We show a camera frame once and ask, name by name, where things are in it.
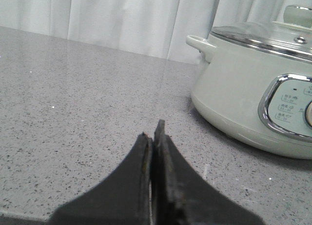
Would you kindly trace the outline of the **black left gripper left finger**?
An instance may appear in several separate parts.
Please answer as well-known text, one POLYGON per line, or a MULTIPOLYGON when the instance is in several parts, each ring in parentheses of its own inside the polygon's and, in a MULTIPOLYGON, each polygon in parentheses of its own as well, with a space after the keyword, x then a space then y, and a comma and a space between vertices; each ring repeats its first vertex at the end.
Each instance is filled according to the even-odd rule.
POLYGON ((140 134, 129 154, 101 183, 60 206, 50 225, 148 225, 152 139, 140 134))

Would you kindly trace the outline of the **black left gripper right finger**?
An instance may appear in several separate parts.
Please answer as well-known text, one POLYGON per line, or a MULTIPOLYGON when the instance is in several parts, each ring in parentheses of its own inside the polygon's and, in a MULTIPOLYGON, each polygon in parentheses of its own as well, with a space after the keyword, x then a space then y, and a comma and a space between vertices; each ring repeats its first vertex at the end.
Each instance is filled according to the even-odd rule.
POLYGON ((219 193, 187 163, 165 121, 155 130, 152 212, 156 225, 262 225, 263 220, 219 193))

